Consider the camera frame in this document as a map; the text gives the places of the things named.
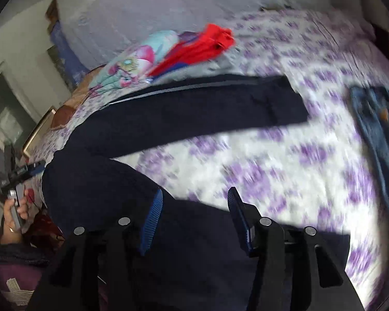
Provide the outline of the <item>blue floral hanging cloth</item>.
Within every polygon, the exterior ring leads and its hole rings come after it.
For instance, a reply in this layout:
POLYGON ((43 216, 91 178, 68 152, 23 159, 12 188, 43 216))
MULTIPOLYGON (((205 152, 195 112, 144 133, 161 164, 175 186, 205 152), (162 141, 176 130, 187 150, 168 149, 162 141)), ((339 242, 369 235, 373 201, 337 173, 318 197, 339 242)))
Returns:
POLYGON ((59 21, 56 21, 50 31, 50 40, 53 46, 47 50, 47 53, 69 91, 73 92, 90 70, 82 64, 70 48, 59 21))

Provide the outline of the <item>wooden headboard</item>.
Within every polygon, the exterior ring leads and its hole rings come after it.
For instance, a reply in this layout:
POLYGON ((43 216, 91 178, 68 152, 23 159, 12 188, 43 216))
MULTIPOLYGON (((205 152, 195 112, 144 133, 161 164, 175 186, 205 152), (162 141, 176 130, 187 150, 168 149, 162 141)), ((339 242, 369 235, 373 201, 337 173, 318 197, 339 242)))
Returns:
POLYGON ((22 154, 25 158, 32 157, 34 150, 39 145, 44 135, 50 130, 56 112, 56 108, 51 106, 37 123, 34 130, 32 130, 22 147, 22 154))

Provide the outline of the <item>blue denim jeans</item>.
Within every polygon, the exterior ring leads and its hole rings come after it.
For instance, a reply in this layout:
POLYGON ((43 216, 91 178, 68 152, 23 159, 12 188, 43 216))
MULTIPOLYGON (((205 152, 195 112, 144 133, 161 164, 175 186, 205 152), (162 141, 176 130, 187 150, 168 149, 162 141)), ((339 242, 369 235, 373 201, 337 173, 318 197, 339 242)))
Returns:
POLYGON ((349 101, 389 214, 389 90, 352 86, 349 101))

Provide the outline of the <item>purple floral bed sheet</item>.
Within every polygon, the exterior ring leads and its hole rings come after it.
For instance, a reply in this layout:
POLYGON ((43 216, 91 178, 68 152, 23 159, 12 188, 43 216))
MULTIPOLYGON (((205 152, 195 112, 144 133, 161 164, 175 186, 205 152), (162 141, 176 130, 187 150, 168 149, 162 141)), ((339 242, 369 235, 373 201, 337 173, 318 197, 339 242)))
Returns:
POLYGON ((220 208, 234 185, 284 222, 349 232, 346 271, 362 304, 374 310, 389 291, 389 219, 345 102, 352 84, 389 88, 389 62, 372 42, 371 28, 339 12, 286 10, 244 13, 222 26, 234 32, 235 47, 169 80, 283 74, 303 98, 308 122, 189 138, 120 161, 177 198, 220 208))

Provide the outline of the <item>brown satin pillow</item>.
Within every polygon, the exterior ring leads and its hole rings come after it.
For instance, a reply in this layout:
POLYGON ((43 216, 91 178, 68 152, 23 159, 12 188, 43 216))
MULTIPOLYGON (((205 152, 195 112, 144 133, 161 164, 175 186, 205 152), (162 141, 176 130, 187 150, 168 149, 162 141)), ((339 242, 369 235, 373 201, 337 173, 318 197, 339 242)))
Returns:
POLYGON ((102 68, 103 66, 100 66, 86 74, 84 79, 72 93, 71 98, 69 98, 69 100, 67 100, 64 105, 56 111, 50 126, 52 131, 63 129, 69 123, 76 110, 78 110, 78 108, 89 97, 89 84, 98 75, 102 68))

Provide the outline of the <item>folded turquoise floral quilt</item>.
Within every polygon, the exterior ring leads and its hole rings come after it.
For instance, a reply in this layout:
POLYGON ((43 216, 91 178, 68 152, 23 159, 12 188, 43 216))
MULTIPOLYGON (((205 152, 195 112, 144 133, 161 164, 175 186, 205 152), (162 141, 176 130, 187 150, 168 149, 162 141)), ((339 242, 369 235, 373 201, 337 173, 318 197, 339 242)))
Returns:
POLYGON ((89 96, 95 98, 136 85, 178 42, 179 35, 173 30, 149 35, 146 40, 123 51, 98 72, 88 85, 89 96))

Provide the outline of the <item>red white blue garment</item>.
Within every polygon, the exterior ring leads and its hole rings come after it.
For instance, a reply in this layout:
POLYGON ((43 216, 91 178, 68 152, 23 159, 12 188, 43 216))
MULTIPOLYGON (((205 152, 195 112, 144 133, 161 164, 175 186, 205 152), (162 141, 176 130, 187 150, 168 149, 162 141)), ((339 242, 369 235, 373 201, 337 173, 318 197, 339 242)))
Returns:
POLYGON ((179 41, 147 76, 155 80, 177 69, 206 62, 217 58, 234 45, 232 30, 209 23, 193 38, 179 41))

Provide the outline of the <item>dark navy pants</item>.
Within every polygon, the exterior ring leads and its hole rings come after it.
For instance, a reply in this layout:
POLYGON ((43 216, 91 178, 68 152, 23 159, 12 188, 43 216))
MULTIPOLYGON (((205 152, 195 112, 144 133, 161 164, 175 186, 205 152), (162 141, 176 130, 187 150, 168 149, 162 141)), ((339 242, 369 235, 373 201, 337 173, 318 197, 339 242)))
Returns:
POLYGON ((39 310, 345 310, 349 238, 262 216, 221 184, 227 148, 204 138, 301 124, 284 76, 223 75, 152 86, 99 110, 42 177, 66 235, 39 310))

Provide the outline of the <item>green glass window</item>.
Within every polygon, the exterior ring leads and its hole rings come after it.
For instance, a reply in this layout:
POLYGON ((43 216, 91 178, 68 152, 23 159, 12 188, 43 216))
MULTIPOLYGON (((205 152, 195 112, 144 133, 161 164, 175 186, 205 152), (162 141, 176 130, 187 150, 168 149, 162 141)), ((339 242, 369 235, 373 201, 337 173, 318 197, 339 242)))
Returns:
POLYGON ((0 74, 0 141, 21 151, 36 123, 0 74))

